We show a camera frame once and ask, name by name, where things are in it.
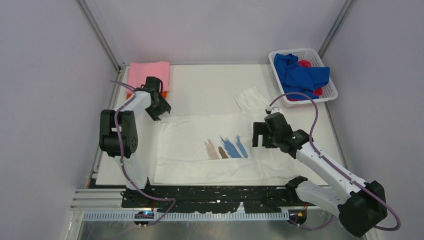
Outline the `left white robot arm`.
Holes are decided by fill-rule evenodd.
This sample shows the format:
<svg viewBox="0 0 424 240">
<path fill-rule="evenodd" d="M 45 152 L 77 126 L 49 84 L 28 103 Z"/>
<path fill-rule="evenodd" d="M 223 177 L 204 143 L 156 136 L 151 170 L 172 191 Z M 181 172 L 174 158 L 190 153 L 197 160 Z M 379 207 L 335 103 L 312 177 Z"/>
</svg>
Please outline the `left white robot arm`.
<svg viewBox="0 0 424 240">
<path fill-rule="evenodd" d="M 159 121 L 160 116 L 170 113 L 172 108 L 162 96 L 164 83 L 157 77 L 148 76 L 139 87 L 120 81 L 115 84 L 129 90 L 131 96 L 122 105 L 101 111 L 99 147 L 119 165 L 127 188 L 136 190 L 135 202 L 148 207 L 153 200 L 162 202 L 163 198 L 153 196 L 145 188 L 148 176 L 136 156 L 139 145 L 136 118 L 145 112 L 153 121 Z"/>
</svg>

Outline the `white printed t shirt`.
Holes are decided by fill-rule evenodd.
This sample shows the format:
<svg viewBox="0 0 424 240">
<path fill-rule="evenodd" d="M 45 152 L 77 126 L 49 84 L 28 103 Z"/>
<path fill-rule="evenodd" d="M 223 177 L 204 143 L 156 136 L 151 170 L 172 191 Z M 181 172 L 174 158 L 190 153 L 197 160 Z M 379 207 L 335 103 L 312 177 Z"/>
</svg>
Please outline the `white printed t shirt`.
<svg viewBox="0 0 424 240">
<path fill-rule="evenodd" d="M 239 113 L 170 116 L 159 123 L 155 184 L 217 185 L 300 174 L 290 155 L 252 146 L 253 124 L 264 120 L 269 101 L 256 87 L 235 101 Z"/>
</svg>

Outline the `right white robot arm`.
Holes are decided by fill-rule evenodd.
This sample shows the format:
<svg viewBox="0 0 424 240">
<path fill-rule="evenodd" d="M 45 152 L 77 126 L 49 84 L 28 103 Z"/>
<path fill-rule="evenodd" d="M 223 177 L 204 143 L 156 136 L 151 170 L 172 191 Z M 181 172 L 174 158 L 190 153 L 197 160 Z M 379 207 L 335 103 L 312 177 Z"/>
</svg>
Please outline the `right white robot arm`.
<svg viewBox="0 0 424 240">
<path fill-rule="evenodd" d="M 362 237 L 388 216 L 385 190 L 354 175 L 322 150 L 304 130 L 292 130 L 284 115 L 270 113 L 263 122 L 253 123 L 252 146 L 259 141 L 267 149 L 279 149 L 308 166 L 330 187 L 297 176 L 285 184 L 285 198 L 291 205 L 307 202 L 331 213 L 353 236 Z"/>
</svg>

